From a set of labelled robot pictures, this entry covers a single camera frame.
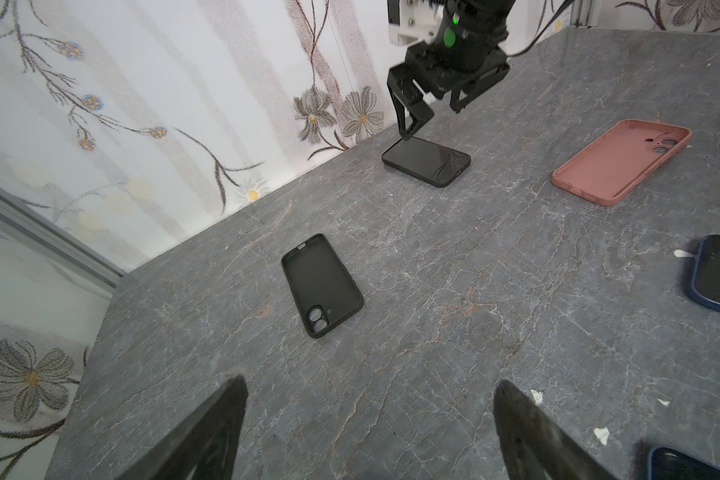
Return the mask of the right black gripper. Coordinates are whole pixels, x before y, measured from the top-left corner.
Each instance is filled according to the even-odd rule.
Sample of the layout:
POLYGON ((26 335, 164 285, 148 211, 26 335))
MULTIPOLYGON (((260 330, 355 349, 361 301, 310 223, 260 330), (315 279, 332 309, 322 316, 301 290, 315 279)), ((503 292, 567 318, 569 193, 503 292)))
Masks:
POLYGON ((495 48, 477 71, 461 72, 448 67, 431 45, 419 42, 409 47, 405 64, 392 67, 387 77, 401 138, 410 140, 434 117, 416 83, 438 99, 450 92, 449 106, 459 113, 506 77, 510 69, 507 60, 505 53, 495 48))

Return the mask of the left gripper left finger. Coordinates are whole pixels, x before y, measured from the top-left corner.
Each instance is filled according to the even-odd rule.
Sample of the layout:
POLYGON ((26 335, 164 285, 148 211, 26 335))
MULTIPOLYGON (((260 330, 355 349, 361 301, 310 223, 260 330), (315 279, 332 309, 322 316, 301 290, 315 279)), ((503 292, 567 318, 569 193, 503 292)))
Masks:
POLYGON ((247 398, 245 377, 230 377, 120 477, 230 479, 247 398))

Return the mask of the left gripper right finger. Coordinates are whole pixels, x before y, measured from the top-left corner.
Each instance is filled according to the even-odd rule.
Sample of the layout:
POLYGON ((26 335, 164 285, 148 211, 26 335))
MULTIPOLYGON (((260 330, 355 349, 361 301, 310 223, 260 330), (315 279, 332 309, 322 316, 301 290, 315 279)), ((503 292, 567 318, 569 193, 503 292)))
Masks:
POLYGON ((507 379, 500 381, 495 389, 493 417, 509 478, 613 477, 507 379))

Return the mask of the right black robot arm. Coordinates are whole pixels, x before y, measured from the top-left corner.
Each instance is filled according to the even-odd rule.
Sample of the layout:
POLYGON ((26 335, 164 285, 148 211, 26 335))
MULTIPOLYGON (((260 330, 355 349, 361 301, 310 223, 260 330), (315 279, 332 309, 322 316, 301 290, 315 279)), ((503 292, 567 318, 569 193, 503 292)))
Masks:
POLYGON ((512 1, 389 1, 390 42, 407 48, 402 63, 389 69, 387 87, 404 140, 411 139, 434 112, 427 94, 450 97, 458 113, 509 72, 500 44, 509 35, 512 1))

